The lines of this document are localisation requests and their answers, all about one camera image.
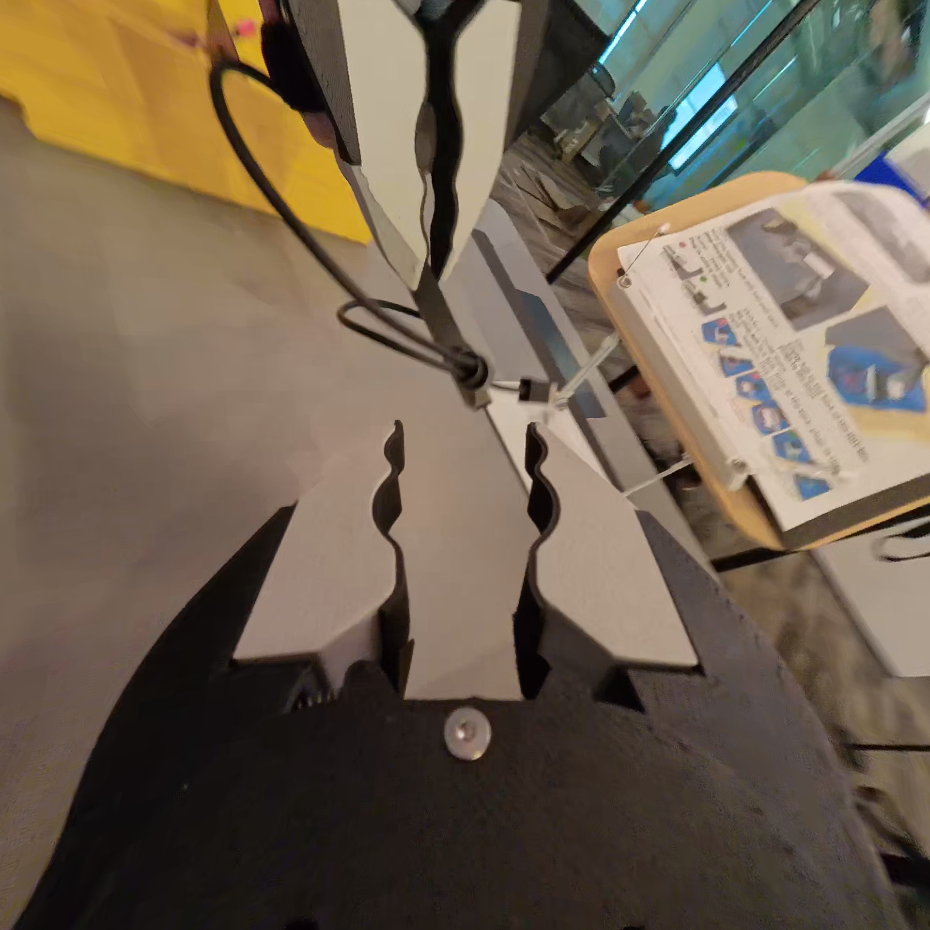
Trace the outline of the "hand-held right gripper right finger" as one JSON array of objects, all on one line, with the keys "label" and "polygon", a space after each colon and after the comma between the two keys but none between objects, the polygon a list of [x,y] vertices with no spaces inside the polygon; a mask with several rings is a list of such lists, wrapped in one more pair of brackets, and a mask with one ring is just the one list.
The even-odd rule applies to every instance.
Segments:
[{"label": "hand-held right gripper right finger", "polygon": [[541,423],[527,427],[525,469],[538,537],[513,615],[521,696],[560,671],[598,701],[638,701],[632,669],[701,671],[642,513]]}]

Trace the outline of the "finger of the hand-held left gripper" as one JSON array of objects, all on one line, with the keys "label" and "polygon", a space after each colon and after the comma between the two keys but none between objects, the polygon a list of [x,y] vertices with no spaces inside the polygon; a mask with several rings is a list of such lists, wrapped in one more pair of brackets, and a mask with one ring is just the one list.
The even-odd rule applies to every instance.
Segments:
[{"label": "finger of the hand-held left gripper", "polygon": [[450,2],[429,21],[429,263],[446,280],[489,198],[507,139],[522,8],[519,2]]},{"label": "finger of the hand-held left gripper", "polygon": [[339,10],[360,153],[349,178],[379,249],[413,291],[428,256],[416,156],[427,96],[425,42],[396,2],[345,1]]}]

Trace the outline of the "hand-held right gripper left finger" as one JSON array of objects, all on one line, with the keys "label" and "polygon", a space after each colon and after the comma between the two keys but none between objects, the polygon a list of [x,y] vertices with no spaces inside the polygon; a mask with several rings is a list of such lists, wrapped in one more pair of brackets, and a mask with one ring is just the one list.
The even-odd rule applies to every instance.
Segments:
[{"label": "hand-held right gripper left finger", "polygon": [[404,696],[414,643],[403,552],[401,420],[336,458],[304,490],[232,653],[238,664],[307,660],[326,695],[359,661]]}]

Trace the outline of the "yellow plastic bin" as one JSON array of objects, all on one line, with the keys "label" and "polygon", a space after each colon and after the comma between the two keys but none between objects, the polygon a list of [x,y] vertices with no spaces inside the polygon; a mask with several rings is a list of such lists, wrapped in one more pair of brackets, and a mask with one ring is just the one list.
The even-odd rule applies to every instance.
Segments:
[{"label": "yellow plastic bin", "polygon": [[[263,66],[260,2],[3,1],[2,97],[41,141],[270,214],[228,145],[208,90],[208,46],[227,26]],[[335,156],[265,88],[224,81],[232,116],[263,171],[312,228],[371,234]]]}]

